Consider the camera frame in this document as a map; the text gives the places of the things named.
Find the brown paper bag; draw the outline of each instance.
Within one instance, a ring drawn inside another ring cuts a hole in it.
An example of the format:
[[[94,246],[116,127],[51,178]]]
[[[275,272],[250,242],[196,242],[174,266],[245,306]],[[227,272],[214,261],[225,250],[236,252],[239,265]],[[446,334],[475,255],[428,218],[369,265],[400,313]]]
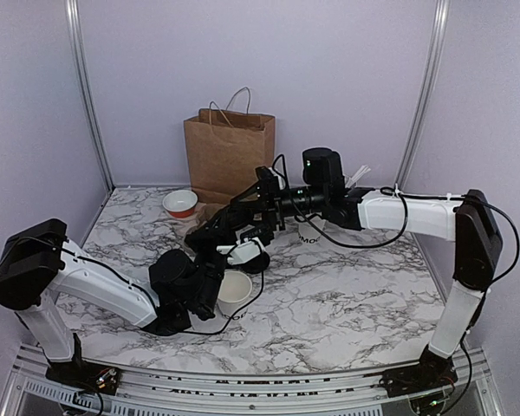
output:
[[[257,167],[274,159],[272,115],[203,108],[184,127],[191,187],[200,202],[228,204],[257,181]]]

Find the white cup with black text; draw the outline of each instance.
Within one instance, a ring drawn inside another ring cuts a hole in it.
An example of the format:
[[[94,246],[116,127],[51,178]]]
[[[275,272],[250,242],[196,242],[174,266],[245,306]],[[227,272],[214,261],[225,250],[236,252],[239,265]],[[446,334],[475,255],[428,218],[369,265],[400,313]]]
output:
[[[224,280],[219,288],[218,307],[225,319],[231,316],[250,298],[252,292],[252,281],[243,272],[237,270],[227,270],[224,274]],[[237,321],[246,315],[248,308],[240,310],[233,320]]]
[[[326,224],[325,219],[321,219],[316,215],[309,217],[309,220],[312,224],[314,224],[316,227],[323,231],[323,227]],[[299,218],[298,239],[300,241],[302,241],[305,244],[316,244],[320,241],[321,236],[322,235],[320,234],[320,232],[316,230],[312,225],[310,225],[308,221]]]

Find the marble surface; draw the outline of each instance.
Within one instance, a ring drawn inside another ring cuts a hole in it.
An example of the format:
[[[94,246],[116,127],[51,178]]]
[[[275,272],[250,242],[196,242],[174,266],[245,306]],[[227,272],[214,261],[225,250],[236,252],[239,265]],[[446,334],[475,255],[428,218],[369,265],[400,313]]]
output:
[[[169,218],[165,188],[116,189],[85,250],[145,281],[160,254],[179,247],[193,222]],[[305,245],[296,224],[268,248],[265,289],[221,335],[158,337],[71,296],[58,301],[80,337],[83,355],[112,363],[201,373],[307,373],[370,367],[419,357],[443,310],[426,265],[409,236],[377,250],[347,250],[326,240]],[[342,231],[332,237],[371,244],[393,232]],[[255,292],[260,276],[252,277]],[[223,318],[196,330],[221,328]]]

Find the lavender wall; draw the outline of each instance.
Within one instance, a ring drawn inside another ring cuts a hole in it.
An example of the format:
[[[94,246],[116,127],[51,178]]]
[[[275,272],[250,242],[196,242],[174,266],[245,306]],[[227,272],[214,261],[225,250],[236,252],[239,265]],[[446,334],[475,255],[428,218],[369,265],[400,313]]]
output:
[[[435,2],[81,2],[94,101],[117,184],[188,183],[183,120],[244,85],[275,114],[294,178],[331,146],[388,184],[416,108]],[[244,97],[236,108],[244,109]]]
[[[50,217],[81,240],[105,197],[63,2],[0,1],[0,253],[7,236]],[[0,397],[25,336],[0,307]]]
[[[465,192],[480,188],[520,230],[520,1],[452,2],[437,86],[410,192]],[[510,263],[513,238],[501,222]],[[423,245],[447,287],[452,246]],[[509,416],[520,415],[520,264],[493,287],[473,332],[483,344]]]

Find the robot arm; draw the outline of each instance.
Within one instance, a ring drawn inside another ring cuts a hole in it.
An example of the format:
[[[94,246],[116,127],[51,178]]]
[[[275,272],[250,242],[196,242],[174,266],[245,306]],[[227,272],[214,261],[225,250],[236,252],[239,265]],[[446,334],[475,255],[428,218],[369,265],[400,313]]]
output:
[[[194,260],[182,250],[169,250],[150,266],[149,285],[137,284],[87,256],[67,239],[61,221],[36,225],[6,243],[0,303],[15,310],[41,343],[51,364],[50,379],[89,383],[89,374],[101,372],[82,360],[77,336],[65,327],[52,302],[53,291],[111,310],[151,334],[173,335],[191,326],[188,312],[202,320],[214,317],[227,264],[245,271],[260,271],[259,264],[269,264],[263,248],[275,231],[284,230],[285,218],[300,212],[318,214],[350,230],[402,228],[403,200],[374,189],[346,188],[338,153],[309,149],[303,153],[303,164],[307,185],[297,188],[289,188],[273,170],[257,168],[256,184],[186,237],[196,253]],[[444,375],[456,377],[451,356],[478,318],[491,285],[502,239],[491,212],[477,203],[485,202],[483,193],[468,195],[471,199],[406,202],[406,231],[455,242],[455,273],[445,311],[419,364],[384,374],[382,385],[392,397],[438,386]],[[260,255],[264,259],[258,262]],[[397,390],[393,380],[409,380],[408,391]]]

